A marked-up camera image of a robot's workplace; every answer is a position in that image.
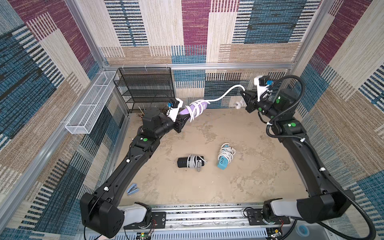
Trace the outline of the purple power strip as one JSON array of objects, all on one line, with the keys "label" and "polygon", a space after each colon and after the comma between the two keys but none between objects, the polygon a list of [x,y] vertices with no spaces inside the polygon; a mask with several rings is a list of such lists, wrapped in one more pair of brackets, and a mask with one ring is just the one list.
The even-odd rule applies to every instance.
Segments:
[{"label": "purple power strip", "polygon": [[192,102],[189,105],[185,105],[184,109],[179,112],[180,115],[191,115],[193,117],[198,117],[209,105],[210,103],[206,100],[197,100]]}]

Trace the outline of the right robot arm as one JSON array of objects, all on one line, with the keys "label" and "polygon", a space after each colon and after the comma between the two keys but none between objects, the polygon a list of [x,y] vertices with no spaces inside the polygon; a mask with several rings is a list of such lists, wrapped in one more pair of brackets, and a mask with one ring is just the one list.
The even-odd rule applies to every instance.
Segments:
[{"label": "right robot arm", "polygon": [[312,224],[341,217],[355,196],[344,191],[325,169],[305,128],[293,117],[302,94],[282,90],[274,102],[264,100],[256,91],[241,91],[241,95],[248,113],[257,111],[270,118],[267,135],[278,139],[288,150],[308,193],[305,199],[265,201],[264,220],[274,223],[280,217],[291,217]]}]

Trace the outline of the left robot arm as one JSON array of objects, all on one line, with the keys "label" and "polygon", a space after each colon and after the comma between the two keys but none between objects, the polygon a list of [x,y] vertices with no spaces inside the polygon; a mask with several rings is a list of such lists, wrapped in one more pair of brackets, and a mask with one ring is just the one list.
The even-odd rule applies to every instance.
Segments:
[{"label": "left robot arm", "polygon": [[127,225],[136,224],[145,228],[152,223],[150,206],[136,202],[125,211],[118,206],[137,172],[160,145],[161,138],[172,130],[180,133],[190,117],[189,114],[177,114],[172,119],[158,109],[145,112],[143,124],[120,165],[93,194],[85,193],[81,197],[80,209],[85,228],[112,238]]}]

